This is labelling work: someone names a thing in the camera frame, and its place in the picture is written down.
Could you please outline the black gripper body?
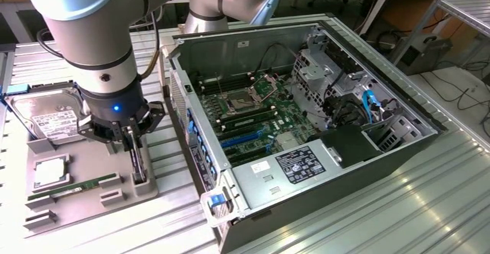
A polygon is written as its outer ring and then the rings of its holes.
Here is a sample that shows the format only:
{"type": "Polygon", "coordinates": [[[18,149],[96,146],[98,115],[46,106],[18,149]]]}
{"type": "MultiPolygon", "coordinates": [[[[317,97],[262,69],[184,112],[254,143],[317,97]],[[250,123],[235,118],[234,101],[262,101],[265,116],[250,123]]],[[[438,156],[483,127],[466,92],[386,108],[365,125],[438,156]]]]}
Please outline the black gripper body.
{"type": "Polygon", "coordinates": [[[79,128],[90,120],[107,127],[112,122],[119,122],[124,127],[130,125],[131,118],[140,122],[148,115],[150,105],[143,97],[142,80],[138,77],[116,92],[96,93],[80,88],[80,93],[91,113],[78,121],[79,128]]]}

